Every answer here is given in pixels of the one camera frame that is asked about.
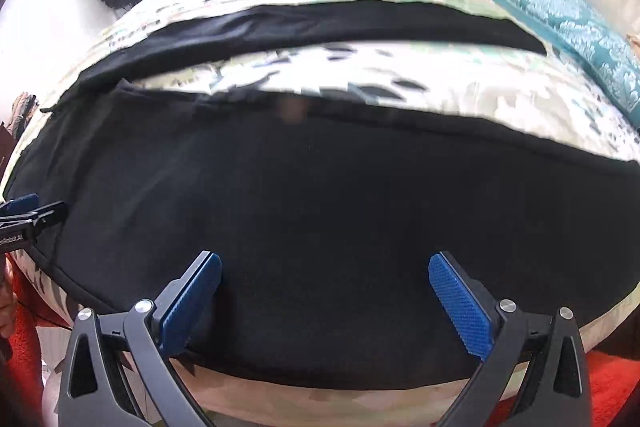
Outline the person's left hand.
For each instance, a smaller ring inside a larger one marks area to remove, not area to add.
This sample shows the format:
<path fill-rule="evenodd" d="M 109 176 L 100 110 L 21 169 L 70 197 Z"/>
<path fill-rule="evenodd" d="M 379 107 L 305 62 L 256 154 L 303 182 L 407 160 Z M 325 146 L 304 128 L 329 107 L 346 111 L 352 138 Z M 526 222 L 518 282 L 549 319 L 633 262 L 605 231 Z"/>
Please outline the person's left hand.
<path fill-rule="evenodd" d="M 17 297 L 13 291 L 13 269 L 10 260 L 3 257 L 3 279 L 0 287 L 0 334 L 9 339 L 15 331 Z"/>

